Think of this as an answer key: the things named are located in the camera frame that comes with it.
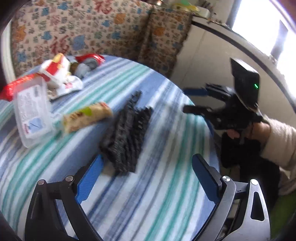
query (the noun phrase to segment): patterned fabric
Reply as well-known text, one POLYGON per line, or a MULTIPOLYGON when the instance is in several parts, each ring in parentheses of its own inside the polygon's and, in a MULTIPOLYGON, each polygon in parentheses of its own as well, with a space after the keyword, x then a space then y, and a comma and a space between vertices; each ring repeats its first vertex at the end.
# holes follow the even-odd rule
POLYGON ((59 52, 137 60, 151 10, 138 0, 32 0, 12 21, 15 75, 59 52))
MULTIPOLYGON (((105 58, 83 79, 83 90, 53 101, 53 114, 99 101, 116 114, 136 90, 143 92, 137 106, 151 106, 154 113, 136 173, 117 175, 106 162, 82 208, 105 241, 191 240, 214 206, 191 167, 192 155, 201 153, 218 168, 209 129, 202 117, 182 113, 191 101, 164 76, 127 59, 105 58)), ((65 136, 57 132, 26 149, 12 103, 0 101, 0 209, 20 237, 37 181, 61 181, 76 173, 97 153, 109 124, 101 121, 65 136)), ((67 233, 74 236, 60 201, 58 208, 67 233)))
POLYGON ((191 20, 191 13, 155 7, 138 62, 169 78, 189 32, 191 20))

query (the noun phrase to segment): metal bolt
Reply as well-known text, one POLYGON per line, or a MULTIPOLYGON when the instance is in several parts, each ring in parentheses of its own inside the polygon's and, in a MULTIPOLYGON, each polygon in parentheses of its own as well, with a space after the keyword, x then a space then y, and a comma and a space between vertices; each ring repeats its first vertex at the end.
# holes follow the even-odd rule
POLYGON ((252 183, 253 185, 258 185, 258 181, 257 181, 256 179, 251 179, 251 183, 252 183))
POLYGON ((67 181, 67 182, 72 182, 73 179, 74 179, 73 176, 67 176, 67 177, 66 177, 66 181, 67 181))
POLYGON ((230 181, 229 176, 223 176, 222 179, 223 179, 224 182, 229 182, 230 181))
POLYGON ((43 185, 44 184, 44 180, 43 179, 40 179, 38 182, 37 182, 38 185, 43 185))

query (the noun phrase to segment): green cloth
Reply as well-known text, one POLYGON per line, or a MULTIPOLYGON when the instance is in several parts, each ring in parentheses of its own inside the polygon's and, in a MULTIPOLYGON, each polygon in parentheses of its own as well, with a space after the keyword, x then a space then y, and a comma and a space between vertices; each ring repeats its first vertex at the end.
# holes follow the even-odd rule
POLYGON ((275 238, 296 211, 296 190, 288 195, 279 196, 270 213, 271 238, 275 238))

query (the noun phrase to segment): white label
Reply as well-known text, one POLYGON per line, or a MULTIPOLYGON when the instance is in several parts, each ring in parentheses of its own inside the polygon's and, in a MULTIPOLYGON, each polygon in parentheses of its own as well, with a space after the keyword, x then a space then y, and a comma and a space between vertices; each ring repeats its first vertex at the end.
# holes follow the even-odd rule
POLYGON ((27 88, 17 94, 17 106, 26 138, 31 138, 46 128, 41 102, 41 86, 39 85, 27 88))

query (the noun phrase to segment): tablecloth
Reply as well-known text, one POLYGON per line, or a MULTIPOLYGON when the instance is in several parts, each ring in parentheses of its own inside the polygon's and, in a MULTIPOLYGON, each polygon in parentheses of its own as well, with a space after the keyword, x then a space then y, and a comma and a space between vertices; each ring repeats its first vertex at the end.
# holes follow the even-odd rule
MULTIPOLYGON (((105 241, 190 240, 214 206, 191 167, 192 155, 200 153, 218 169, 209 128, 202 117, 182 113, 182 106, 192 102, 168 79, 130 60, 105 58, 83 80, 82 91, 52 102, 55 125, 62 114, 98 101, 106 102, 116 114, 137 90, 143 92, 137 106, 151 106, 154 113, 136 173, 116 174, 106 161, 81 206, 105 241)), ((0 208, 21 238, 37 181, 50 183, 74 175, 98 153, 110 122, 69 135, 57 130, 50 139, 27 149, 19 137, 13 104, 0 101, 0 208)), ((57 204, 67 233, 74 237, 62 202, 57 204)))

